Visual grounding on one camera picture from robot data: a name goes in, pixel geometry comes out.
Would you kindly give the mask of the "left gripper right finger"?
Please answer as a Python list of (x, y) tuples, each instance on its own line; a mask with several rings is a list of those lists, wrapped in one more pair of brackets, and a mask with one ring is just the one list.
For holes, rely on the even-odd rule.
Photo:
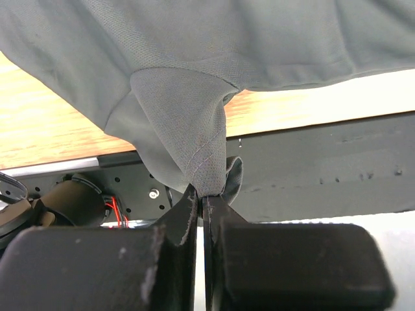
[(355, 224), (255, 224), (202, 200), (208, 310), (386, 310), (396, 296), (372, 236)]

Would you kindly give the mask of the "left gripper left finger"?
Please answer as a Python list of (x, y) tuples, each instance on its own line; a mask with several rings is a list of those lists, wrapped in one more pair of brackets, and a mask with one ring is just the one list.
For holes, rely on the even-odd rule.
[(1, 258), (2, 310), (192, 310), (198, 196), (137, 229), (31, 227)]

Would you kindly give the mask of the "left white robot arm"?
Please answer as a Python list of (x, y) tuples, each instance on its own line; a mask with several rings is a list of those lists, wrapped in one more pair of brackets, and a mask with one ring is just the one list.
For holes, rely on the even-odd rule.
[(353, 224), (254, 224), (193, 187), (155, 222), (128, 226), (83, 176), (33, 198), (1, 176), (2, 310), (194, 310), (196, 235), (207, 310), (386, 310), (396, 291)]

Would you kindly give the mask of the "grey t shirt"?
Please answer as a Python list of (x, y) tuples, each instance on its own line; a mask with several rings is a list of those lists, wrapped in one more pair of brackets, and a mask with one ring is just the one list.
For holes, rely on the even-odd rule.
[(1, 52), (177, 191), (232, 202), (238, 93), (414, 67), (413, 1), (2, 1)]

